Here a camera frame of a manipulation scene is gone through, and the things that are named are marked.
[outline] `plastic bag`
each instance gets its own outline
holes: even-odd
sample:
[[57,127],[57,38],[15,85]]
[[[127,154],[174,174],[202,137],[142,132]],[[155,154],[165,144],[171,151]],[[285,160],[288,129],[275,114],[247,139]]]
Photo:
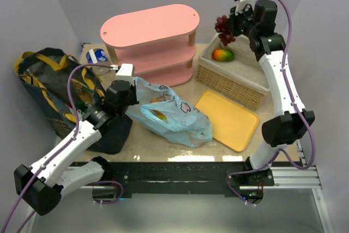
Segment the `plastic bag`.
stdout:
[[173,143],[198,147],[212,140],[212,124],[208,117],[175,91],[140,77],[135,77],[135,82],[140,104],[128,108],[131,118]]

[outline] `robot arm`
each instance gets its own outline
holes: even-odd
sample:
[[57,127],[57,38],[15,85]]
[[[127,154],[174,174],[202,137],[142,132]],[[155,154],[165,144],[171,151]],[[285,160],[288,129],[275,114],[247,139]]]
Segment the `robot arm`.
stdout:
[[[67,170],[76,157],[90,145],[97,142],[125,114],[128,106],[138,104],[133,79],[134,66],[122,64],[113,66],[116,80],[108,87],[104,101],[93,105],[79,121],[79,132],[75,129],[51,152],[33,163],[29,168],[20,165],[14,172],[16,191],[21,194],[28,181],[42,169],[39,176],[25,192],[23,199],[39,214],[45,215],[54,209],[61,198],[92,182],[99,181],[109,164],[102,157],[92,159],[86,165]],[[48,164],[47,159],[61,150]]]
[[[262,125],[264,141],[248,159],[252,169],[259,169],[268,163],[281,148],[287,147],[303,137],[306,127],[297,114],[294,104],[309,125],[315,120],[313,111],[306,111],[294,86],[287,55],[282,67],[285,41],[274,32],[278,7],[270,0],[235,0],[237,5],[230,10],[227,27],[232,36],[244,35],[250,40],[250,48],[256,55],[269,83],[272,93],[275,117]],[[288,86],[294,101],[288,93]]]

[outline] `red grapes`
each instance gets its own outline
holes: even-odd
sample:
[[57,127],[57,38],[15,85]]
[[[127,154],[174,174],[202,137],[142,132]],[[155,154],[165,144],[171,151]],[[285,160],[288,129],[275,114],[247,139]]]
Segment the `red grapes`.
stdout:
[[230,42],[234,42],[235,37],[227,26],[227,16],[223,15],[222,17],[217,17],[216,21],[217,23],[214,25],[214,29],[219,33],[218,37],[223,45],[227,46]]

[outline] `pink shelf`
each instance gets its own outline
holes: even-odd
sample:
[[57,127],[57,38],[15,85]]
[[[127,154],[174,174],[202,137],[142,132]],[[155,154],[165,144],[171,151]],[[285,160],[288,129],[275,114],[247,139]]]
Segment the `pink shelf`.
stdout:
[[114,16],[102,25],[102,40],[115,49],[147,45],[193,33],[200,21],[195,9],[166,5]]
[[139,75],[139,77],[155,84],[176,86],[188,82],[194,73],[193,67],[187,68],[186,64],[158,70]]
[[130,63],[136,75],[186,63],[195,56],[196,46],[188,45],[188,36],[133,49],[116,50],[118,65]]

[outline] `plastic tray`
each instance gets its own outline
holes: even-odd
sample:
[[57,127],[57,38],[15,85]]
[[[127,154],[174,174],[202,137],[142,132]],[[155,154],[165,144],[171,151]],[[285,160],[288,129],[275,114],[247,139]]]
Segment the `plastic tray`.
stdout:
[[245,150],[258,125],[257,114],[211,90],[195,106],[211,120],[213,138],[235,151]]

